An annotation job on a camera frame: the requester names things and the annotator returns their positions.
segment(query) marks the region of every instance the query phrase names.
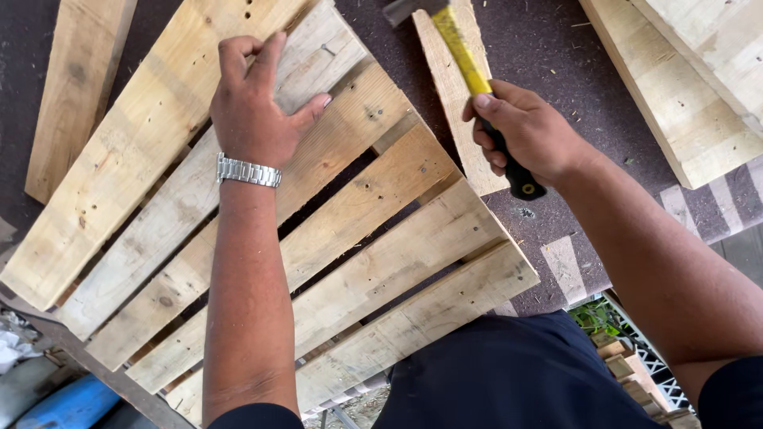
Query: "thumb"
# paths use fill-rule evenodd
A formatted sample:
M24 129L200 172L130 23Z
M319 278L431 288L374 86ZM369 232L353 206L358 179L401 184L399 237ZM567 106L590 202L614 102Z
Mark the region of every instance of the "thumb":
M481 117L498 126L503 124L513 114L521 112L509 102L495 98L490 94L477 94L472 100L475 111Z
M328 95L327 93L314 96L309 102L304 103L302 107L294 112L291 116L291 124L297 128L297 131L304 133L318 121L320 116L324 113L324 109L330 102L331 95Z

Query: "hammer head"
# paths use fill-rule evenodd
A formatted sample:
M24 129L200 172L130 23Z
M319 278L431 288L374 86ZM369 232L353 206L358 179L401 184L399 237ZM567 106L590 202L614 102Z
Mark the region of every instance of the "hammer head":
M427 11L432 16L442 11L449 4L450 0L395 0L395 2L384 8L383 12L387 21L392 24L392 27L397 27L410 14L419 9Z

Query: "nail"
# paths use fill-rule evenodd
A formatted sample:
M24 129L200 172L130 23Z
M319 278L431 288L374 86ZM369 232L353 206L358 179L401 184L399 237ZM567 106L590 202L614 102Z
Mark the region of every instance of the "nail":
M486 94L477 94L475 97L475 104L479 108L487 108L487 106L490 104L490 97L488 97Z

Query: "black rubber grip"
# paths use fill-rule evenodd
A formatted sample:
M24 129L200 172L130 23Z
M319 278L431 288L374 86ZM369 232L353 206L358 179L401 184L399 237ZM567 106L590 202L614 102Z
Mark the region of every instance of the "black rubber grip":
M485 132L495 142L495 150L499 150L508 160L506 164L506 178L509 179L511 184L511 195L515 198L532 201L538 199L546 194L546 188L539 185L535 181L535 178L530 171L521 166L517 160L509 154L509 150L506 148L506 139L499 130L493 128L493 125L484 118L480 118L482 121L482 127Z

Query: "silver metal watch band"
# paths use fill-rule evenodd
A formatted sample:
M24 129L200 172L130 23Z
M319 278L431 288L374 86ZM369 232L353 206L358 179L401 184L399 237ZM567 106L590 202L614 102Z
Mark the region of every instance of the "silver metal watch band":
M225 157L225 153L217 154L217 183L223 179L239 180L241 182L278 188L281 184L281 170L260 166Z

